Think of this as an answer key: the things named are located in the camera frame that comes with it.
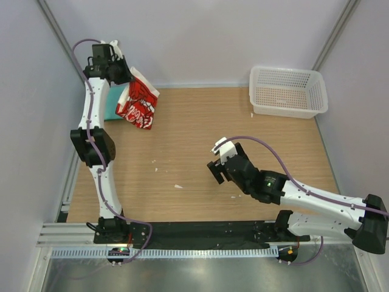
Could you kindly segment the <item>white printed t-shirt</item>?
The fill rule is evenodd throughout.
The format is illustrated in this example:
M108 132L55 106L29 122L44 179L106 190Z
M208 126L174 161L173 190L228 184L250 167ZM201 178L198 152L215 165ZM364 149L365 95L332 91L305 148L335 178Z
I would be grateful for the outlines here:
M122 91L115 113L137 128L150 130L160 92L134 66L130 73L134 80Z

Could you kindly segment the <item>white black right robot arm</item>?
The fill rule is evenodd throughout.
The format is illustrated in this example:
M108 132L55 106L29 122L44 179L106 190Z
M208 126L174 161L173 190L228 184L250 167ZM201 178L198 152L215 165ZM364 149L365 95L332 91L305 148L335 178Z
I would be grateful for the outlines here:
M218 159L207 167L219 184L232 181L244 194L264 204L292 205L315 212L315 215L280 212L274 225L279 240L305 235L348 238L365 252L385 254L388 211L381 197L341 196L303 184L288 170L283 173L260 170L240 143L225 137L211 151Z

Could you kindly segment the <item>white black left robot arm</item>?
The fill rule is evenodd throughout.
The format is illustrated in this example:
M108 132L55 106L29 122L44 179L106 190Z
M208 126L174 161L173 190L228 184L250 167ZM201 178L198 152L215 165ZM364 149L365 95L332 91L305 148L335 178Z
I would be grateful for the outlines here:
M94 243L125 243L130 231L115 188L116 148L104 129L104 121L111 84L131 82L134 77L116 41L94 40L88 64L79 71L85 85L84 108L78 127L70 132L70 139L93 177L99 202L97 224L86 225L95 233Z

